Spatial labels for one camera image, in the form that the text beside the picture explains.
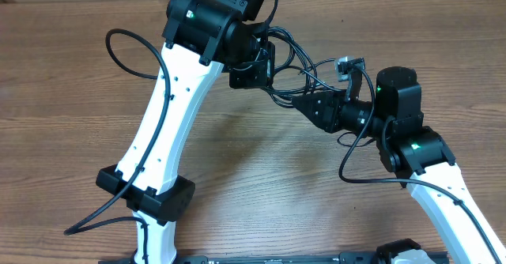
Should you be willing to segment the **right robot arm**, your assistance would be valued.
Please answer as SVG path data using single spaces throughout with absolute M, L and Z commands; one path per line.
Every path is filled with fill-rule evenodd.
M 344 130 L 355 139 L 351 156 L 363 138 L 371 138 L 381 164 L 391 178 L 339 178 L 353 184 L 398 183 L 415 199 L 456 263 L 503 263 L 505 247 L 468 191 L 454 153 L 445 140 L 424 125 L 421 86 L 415 70 L 392 66 L 368 83 L 370 101 L 350 92 L 322 91 L 292 100 L 315 126 L 335 133 Z

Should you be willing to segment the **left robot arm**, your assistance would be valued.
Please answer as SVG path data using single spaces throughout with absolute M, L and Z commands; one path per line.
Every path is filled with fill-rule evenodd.
M 235 89 L 263 88 L 274 73 L 269 22 L 257 22 L 264 0 L 170 0 L 154 54 L 159 74 L 141 124 L 117 164 L 96 185 L 124 199 L 138 230 L 131 263 L 173 263 L 176 222 L 195 184 L 178 173 L 184 143 L 213 83 L 229 73 Z

